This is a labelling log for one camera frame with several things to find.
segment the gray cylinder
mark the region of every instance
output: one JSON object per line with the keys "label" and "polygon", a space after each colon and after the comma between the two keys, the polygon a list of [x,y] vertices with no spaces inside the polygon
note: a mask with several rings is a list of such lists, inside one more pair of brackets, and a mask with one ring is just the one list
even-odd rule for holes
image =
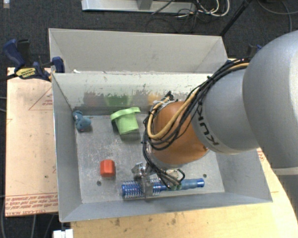
{"label": "gray cylinder", "polygon": [[252,131],[298,218],[298,31],[273,40],[256,54],[243,90]]}
{"label": "gray cylinder", "polygon": [[234,154],[258,147],[243,103],[244,73],[245,69],[220,79],[196,107],[192,126],[199,140],[214,152]]}

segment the wooden board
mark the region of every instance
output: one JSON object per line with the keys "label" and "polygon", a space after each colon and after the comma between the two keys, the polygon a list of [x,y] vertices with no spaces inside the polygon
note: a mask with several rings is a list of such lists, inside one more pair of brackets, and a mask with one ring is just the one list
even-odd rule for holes
{"label": "wooden board", "polygon": [[6,217],[58,211],[52,97],[50,82],[7,82]]}
{"label": "wooden board", "polygon": [[72,222],[75,238],[298,238],[298,224],[276,175],[259,149],[273,203]]}

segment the floor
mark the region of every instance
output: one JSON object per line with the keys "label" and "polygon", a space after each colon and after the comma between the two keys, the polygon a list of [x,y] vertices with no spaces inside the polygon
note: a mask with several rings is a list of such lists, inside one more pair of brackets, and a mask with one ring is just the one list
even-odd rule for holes
{"label": "floor", "polygon": [[[5,76],[7,67],[13,66],[2,52],[5,42],[12,38],[29,39],[33,58],[37,60],[40,56],[45,63],[49,61],[49,28],[219,35],[243,1],[230,0],[230,11],[223,17],[204,14],[200,18],[185,19],[163,13],[83,12],[81,0],[10,0],[10,9],[4,9],[0,0],[0,78]],[[259,2],[280,13],[298,11],[298,0]],[[264,10],[259,2],[254,0],[225,34],[223,40],[229,57],[246,56],[249,45],[264,46],[290,30],[298,30],[298,13],[273,14]],[[0,83],[0,96],[6,96],[5,82]],[[6,108],[4,100],[0,100],[0,108]],[[0,195],[4,194],[4,174],[5,113],[0,112]],[[33,216],[8,218],[3,222],[6,237],[31,237]],[[38,215],[34,224],[35,238],[49,237],[52,230],[62,228],[53,215]]]}

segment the green cup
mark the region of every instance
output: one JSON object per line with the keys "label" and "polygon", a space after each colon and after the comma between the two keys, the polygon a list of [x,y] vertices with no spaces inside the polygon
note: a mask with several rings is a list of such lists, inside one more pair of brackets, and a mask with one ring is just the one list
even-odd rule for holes
{"label": "green cup", "polygon": [[139,128],[135,116],[135,113],[139,112],[140,109],[138,107],[123,109],[113,113],[110,119],[115,121],[119,134],[124,135]]}

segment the red cube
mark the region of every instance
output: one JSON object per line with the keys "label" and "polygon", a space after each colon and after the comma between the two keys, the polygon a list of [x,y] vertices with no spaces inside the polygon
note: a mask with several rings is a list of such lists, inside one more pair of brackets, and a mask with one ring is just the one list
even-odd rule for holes
{"label": "red cube", "polygon": [[116,174],[115,162],[103,160],[100,162],[100,175],[102,177],[113,177]]}

